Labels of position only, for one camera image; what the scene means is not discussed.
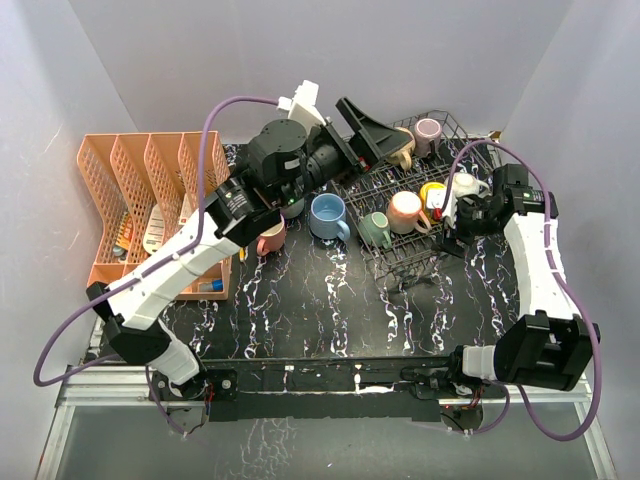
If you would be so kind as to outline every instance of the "cup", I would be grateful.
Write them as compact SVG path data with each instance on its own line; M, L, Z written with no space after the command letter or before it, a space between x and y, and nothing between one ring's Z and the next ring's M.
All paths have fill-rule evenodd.
M394 233L404 234L413 231L429 233L431 224L422 211L420 197L413 192L398 192L391 197L387 208L389 227Z
M413 154L413 150L416 147L416 141L413 138L413 134L406 128L398 127L396 130L401 130L405 133L408 133L409 136L411 136L411 141L407 143L404 147L400 148L399 150L396 150L391 155L389 155L387 157L387 161L391 165L400 165L402 170L406 172L407 170L411 169L411 166L413 165L413 161L411 160L411 155Z
M304 198L298 200L296 203L280 209L280 213L285 220L291 220L300 215L304 210Z
M445 185L449 184L449 179L445 181ZM480 189L484 188L485 191L480 193ZM489 194L491 189L486 182L478 180L470 173L456 172L453 174L453 184L451 190L456 198L464 197L465 195L479 195L484 197Z
M309 228L324 240L338 237L343 242L349 240L351 231L346 223L347 208L342 199L333 193L318 195L311 202Z
M422 186L422 188L420 188L420 201L422 202L422 210L429 219L429 223L431 225L435 225L438 222L431 216L431 210L433 207L427 205L427 200L429 200L429 192L438 190L442 195L442 201L444 201L444 193L446 191L446 188L447 186L444 183L440 182L427 182Z
M433 118L421 118L413 126L413 138L416 142L414 154L418 157L426 157L431 153L431 145L438 148L442 136L440 122Z
M267 253L280 250L284 245L284 237L287 229L284 227L284 218L280 215L280 223L269 230L265 230L258 237L256 251L258 255L264 257Z
M358 223L360 238L367 245L391 248L389 219L382 212L373 212Z

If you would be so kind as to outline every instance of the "dish rack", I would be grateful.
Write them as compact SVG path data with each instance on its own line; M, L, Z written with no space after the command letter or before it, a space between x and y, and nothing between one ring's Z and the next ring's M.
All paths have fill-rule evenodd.
M369 213L386 212L391 197L399 191L418 193L426 182L444 183L451 164L462 147L482 138L469 136L448 112L442 110L432 110L398 120L390 126L410 129L421 118L437 120L442 126L442 138L437 149L434 148L427 157L413 157L411 170L404 172L397 166L385 163L349 188L345 189L334 183L338 195L347 205L354 225L358 225ZM459 165L475 177L490 182L491 171L499 163L500 156L496 149L480 145L472 148ZM444 255L437 248L442 236L442 225L437 224L428 235L415 230L406 235L391 233L391 248L364 244L366 260L368 263L373 262L375 280L384 278L385 285L388 280L407 285L428 276L440 255Z
M197 159L201 132L86 135L78 167L103 223L102 238L87 285L111 283L133 271L149 254L143 248L151 210L158 204L164 219L162 243L180 228L183 201L197 209ZM205 163L208 194L229 176L217 132L209 132ZM131 215L133 236L124 261L113 253L122 219ZM178 300L226 300L231 258L209 269ZM222 280L222 291L200 292L200 284Z

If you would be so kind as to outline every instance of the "white wall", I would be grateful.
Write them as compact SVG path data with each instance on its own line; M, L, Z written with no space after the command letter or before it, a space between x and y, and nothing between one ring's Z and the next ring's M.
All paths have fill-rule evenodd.
M141 131L197 130L217 101L291 95L302 79L334 119L346 95L384 121L440 107L502 129L571 3L70 2ZM246 140L272 116L236 106L216 129Z
M557 196L568 280L602 329L599 418L623 479L640 472L638 52L638 2L576 2L504 134Z
M33 478L58 387L32 384L54 328L86 302L100 238L76 167L86 132L133 122L67 2L3 1L0 8L0 476ZM54 349L46 378L77 363L94 316Z

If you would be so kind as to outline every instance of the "plastic basket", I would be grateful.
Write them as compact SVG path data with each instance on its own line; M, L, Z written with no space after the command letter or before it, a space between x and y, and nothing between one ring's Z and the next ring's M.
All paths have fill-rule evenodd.
M209 137L206 164L207 193L226 179L229 168L217 132ZM178 219L184 195L196 206L197 144L200 133L137 133L87 135L78 153L78 166L103 221L103 235L88 285L111 283L133 271L148 258L142 239L151 210L160 206L165 221L163 243L180 228ZM183 179L190 176L190 187ZM126 262L113 254L123 215L129 212L133 237ZM226 300L229 296L231 258L214 265L187 287L179 300ZM219 292L200 292L202 283L223 281Z
M198 206L197 170L201 136L202 132L185 133L182 136L178 157L184 188L194 211ZM205 159L204 191L208 195L229 178L229 165L227 164L218 132L209 132L207 136Z
M86 135L78 152L78 168L102 218L102 238L87 286L93 282L111 283L124 273L124 264L113 254L120 222L127 212L109 161L115 141L116 135Z
M184 183L178 163L182 133L152 133L144 152L144 165L164 218L162 243L179 229Z
M117 135L111 150L111 168L133 220L133 238L127 253L125 274L149 257L142 247L142 238L156 201L144 166L144 152L148 142L148 133Z

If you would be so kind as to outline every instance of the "peach mug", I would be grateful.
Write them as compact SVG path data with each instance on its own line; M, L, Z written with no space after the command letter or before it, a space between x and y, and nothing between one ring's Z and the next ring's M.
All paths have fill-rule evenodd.
M258 245L256 247L258 255L264 257L269 252L280 250L284 245L286 233L284 218L280 215L280 223L269 230L265 230L258 237Z
M431 228L429 219L422 210L420 197L413 192L396 193L389 202L387 218L391 231L398 234L409 233L414 229L429 233Z

